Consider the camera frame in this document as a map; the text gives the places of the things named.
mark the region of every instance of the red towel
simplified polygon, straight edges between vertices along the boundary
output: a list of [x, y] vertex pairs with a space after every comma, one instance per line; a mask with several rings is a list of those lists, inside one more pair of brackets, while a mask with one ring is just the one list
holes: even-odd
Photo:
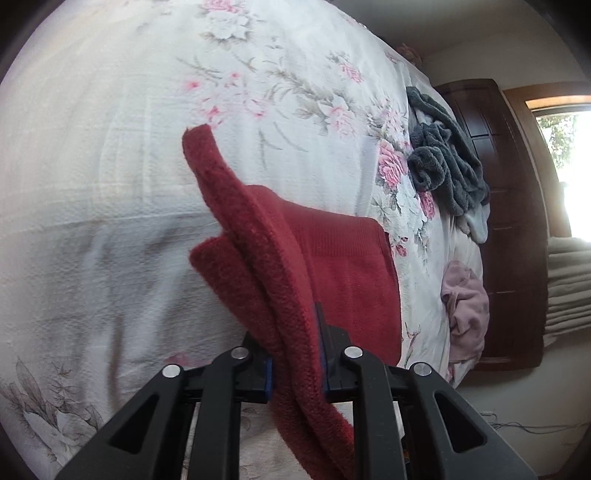
[[322, 392], [314, 304], [321, 302], [327, 323], [345, 328], [353, 343], [395, 365], [400, 296], [385, 233], [372, 219], [244, 186], [207, 125], [185, 133], [183, 150], [225, 231], [194, 249], [191, 263], [273, 356], [271, 404], [296, 458], [314, 479], [352, 479], [351, 426]]

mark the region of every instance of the pink cloth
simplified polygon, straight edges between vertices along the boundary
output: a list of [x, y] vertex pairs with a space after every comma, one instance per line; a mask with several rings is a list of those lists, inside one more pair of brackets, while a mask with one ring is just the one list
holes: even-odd
[[452, 260], [441, 282], [451, 331], [450, 363], [479, 359], [488, 328], [488, 295], [482, 280], [462, 262]]

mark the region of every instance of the gray towel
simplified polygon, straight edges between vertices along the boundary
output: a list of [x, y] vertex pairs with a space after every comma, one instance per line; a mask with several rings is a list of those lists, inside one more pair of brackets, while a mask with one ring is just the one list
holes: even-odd
[[488, 203], [490, 189], [482, 176], [482, 164], [462, 128], [439, 103], [416, 87], [407, 87], [407, 96], [413, 109], [434, 120], [430, 125], [419, 123], [410, 134], [414, 151], [407, 161], [417, 191], [435, 191], [453, 216]]

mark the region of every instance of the cable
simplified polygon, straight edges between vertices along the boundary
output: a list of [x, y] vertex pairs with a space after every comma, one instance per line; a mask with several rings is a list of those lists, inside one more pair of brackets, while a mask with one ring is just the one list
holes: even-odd
[[[591, 425], [591, 421], [585, 421], [583, 423], [570, 424], [570, 425], [569, 424], [564, 424], [564, 425], [523, 425], [523, 424], [519, 423], [518, 421], [510, 421], [507, 423], [500, 423], [499, 417], [496, 415], [496, 413], [481, 413], [480, 415], [482, 417], [494, 417], [493, 421], [488, 422], [488, 424], [491, 427], [493, 427], [495, 430], [500, 430], [505, 427], [513, 427], [516, 429], [520, 429], [524, 432], [531, 433], [532, 435], [547, 435], [550, 433], [564, 432], [566, 430], [574, 430], [574, 429], [578, 429], [578, 428], [581, 428], [584, 426]], [[544, 431], [544, 432], [536, 432], [536, 430], [546, 430], [546, 429], [552, 429], [552, 430]]]

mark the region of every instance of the white bedsheet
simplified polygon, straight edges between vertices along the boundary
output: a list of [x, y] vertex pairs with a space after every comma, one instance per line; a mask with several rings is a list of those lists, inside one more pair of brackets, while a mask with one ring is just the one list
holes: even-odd
[[[66, 0], [39, 27], [0, 85], [0, 421], [40, 480], [163, 365], [242, 339], [187, 260], [219, 233], [181, 152], [204, 122], [245, 183], [381, 222], [400, 365], [461, 379], [441, 278], [482, 264], [412, 187], [407, 85], [443, 102], [321, 0]], [[243, 406], [241, 478], [306, 478], [264, 406]]]

